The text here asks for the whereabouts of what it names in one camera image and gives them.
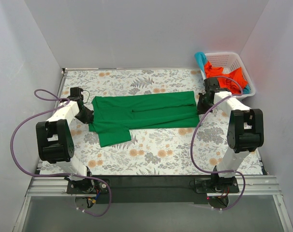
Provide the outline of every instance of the folded green fabric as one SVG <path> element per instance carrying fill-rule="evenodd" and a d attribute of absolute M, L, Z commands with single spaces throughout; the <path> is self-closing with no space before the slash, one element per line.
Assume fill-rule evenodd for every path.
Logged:
<path fill-rule="evenodd" d="M 94 122 L 100 146 L 131 140 L 130 129 L 196 127 L 199 122 L 193 91 L 127 97 L 95 97 Z"/>

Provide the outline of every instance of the gray wall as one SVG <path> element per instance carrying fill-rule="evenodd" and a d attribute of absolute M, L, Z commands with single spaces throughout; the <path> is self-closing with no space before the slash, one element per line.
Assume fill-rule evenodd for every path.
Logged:
<path fill-rule="evenodd" d="M 0 0 L 0 232 L 12 231 L 30 181 L 12 161 L 11 134 L 23 119 L 53 107 L 33 91 L 56 92 L 60 78 L 61 69 L 26 4 Z M 38 161 L 36 122 L 25 125 L 15 141 L 18 160 L 29 171 Z"/>
<path fill-rule="evenodd" d="M 268 0 L 25 2 L 62 68 L 142 68 L 240 53 Z"/>
<path fill-rule="evenodd" d="M 257 88 L 246 103 L 264 112 L 263 163 L 277 175 L 293 223 L 293 0 L 267 4 L 241 58 Z"/>

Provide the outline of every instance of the floral pattern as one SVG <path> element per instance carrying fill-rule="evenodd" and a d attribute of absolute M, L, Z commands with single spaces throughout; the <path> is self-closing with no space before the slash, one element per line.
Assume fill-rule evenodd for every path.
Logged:
<path fill-rule="evenodd" d="M 194 91 L 198 101 L 204 89 L 196 70 L 108 70 L 69 71 L 61 97 L 67 97 L 70 87 L 90 92 L 85 104 L 95 96 L 129 96 L 164 92 Z M 228 147 L 226 132 L 228 116 L 219 108 L 213 110 L 199 128 L 194 143 L 194 159 L 201 168 L 213 170 L 221 162 Z M 131 130 L 132 140 L 101 148 L 98 135 L 88 131 L 88 125 L 74 119 L 70 124 L 75 155 L 93 174 L 169 175 L 203 174 L 190 159 L 190 141 L 194 128 Z M 257 154 L 248 155 L 239 171 L 262 174 Z M 41 174 L 62 170 L 44 161 Z"/>

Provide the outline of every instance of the laundry basket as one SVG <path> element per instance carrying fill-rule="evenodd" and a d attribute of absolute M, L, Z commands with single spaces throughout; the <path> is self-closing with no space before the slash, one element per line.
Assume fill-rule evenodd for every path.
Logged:
<path fill-rule="evenodd" d="M 233 70 L 237 68 L 242 69 L 243 78 L 247 80 L 250 88 L 249 94 L 243 94 L 242 96 L 237 96 L 238 99 L 242 100 L 246 97 L 253 96 L 256 93 L 255 87 L 253 85 L 252 80 L 249 77 L 249 74 L 237 53 L 234 52 L 213 52 L 213 53 L 206 53 L 205 56 L 207 57 L 208 61 L 211 62 L 212 66 L 214 67 L 223 67 L 223 73 L 231 73 Z"/>

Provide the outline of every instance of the blue cloth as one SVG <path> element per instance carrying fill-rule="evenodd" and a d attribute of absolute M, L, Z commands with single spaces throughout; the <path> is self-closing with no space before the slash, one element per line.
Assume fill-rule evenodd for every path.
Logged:
<path fill-rule="evenodd" d="M 205 54 L 203 52 L 197 52 L 195 54 L 195 59 L 196 59 L 196 62 L 200 68 L 200 70 L 202 70 L 205 74 L 205 64 L 207 62 L 207 58 L 205 56 Z"/>
<path fill-rule="evenodd" d="M 249 88 L 249 85 L 247 84 L 245 86 L 245 88 L 243 89 L 243 94 L 249 94 L 251 92 L 250 88 Z"/>

